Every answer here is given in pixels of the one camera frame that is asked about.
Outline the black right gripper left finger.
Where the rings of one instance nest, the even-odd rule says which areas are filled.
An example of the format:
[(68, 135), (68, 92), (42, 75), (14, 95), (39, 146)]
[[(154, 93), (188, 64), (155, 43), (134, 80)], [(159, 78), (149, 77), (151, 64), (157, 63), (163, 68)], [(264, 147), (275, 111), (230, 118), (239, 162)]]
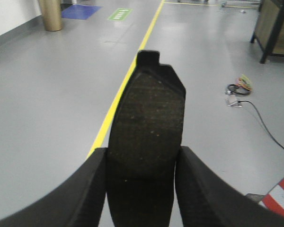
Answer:
[(92, 155), (60, 186), (0, 220), (0, 227), (97, 227), (106, 194), (106, 148)]

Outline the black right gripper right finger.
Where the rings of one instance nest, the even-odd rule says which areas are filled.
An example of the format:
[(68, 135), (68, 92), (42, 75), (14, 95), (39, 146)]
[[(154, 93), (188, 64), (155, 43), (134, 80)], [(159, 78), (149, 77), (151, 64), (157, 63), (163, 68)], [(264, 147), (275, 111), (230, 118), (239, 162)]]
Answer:
[(185, 227), (284, 227), (284, 218), (228, 185), (186, 146), (179, 150), (175, 188)]

